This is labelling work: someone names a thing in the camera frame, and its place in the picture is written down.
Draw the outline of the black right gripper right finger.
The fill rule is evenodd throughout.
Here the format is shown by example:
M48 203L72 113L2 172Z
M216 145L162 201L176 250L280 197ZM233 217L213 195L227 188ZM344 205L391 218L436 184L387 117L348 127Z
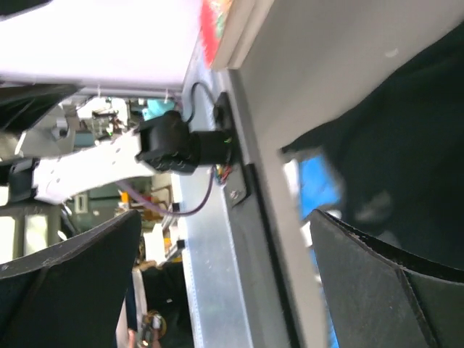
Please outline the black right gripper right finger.
M340 347L462 347L463 271L320 210L310 232Z

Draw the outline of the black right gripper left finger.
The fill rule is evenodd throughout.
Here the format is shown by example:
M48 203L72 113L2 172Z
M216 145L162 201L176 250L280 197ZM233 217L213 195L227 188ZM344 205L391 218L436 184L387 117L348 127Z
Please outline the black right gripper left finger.
M141 237L127 211L1 266L2 347L112 347Z

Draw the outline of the black t-shirt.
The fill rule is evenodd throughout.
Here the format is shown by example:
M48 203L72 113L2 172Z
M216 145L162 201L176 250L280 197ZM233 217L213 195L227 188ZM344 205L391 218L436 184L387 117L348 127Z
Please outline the black t-shirt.
M300 216L309 228L320 210L463 271L462 25L282 152L298 163Z

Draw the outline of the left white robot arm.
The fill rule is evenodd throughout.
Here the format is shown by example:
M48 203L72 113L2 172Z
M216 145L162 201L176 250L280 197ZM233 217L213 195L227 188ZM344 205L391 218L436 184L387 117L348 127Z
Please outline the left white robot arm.
M50 1L1 1L2 19L46 6ZM78 92L77 83L36 83L1 87L1 131L20 133L33 128L66 97ZM125 179L150 176L155 171L192 174L198 167L212 165L207 193L187 216L207 202L214 167L228 164L233 157L233 136L227 130L190 131L194 107L188 120L179 111L143 121L113 140L78 152L55 157L14 157L1 162L1 185L9 186L9 205L33 200L61 204L81 192Z

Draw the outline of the red children's book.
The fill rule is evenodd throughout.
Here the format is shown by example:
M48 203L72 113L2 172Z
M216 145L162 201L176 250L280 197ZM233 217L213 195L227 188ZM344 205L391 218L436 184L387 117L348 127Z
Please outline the red children's book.
M274 0L203 1L200 36L208 67L240 68L273 3Z

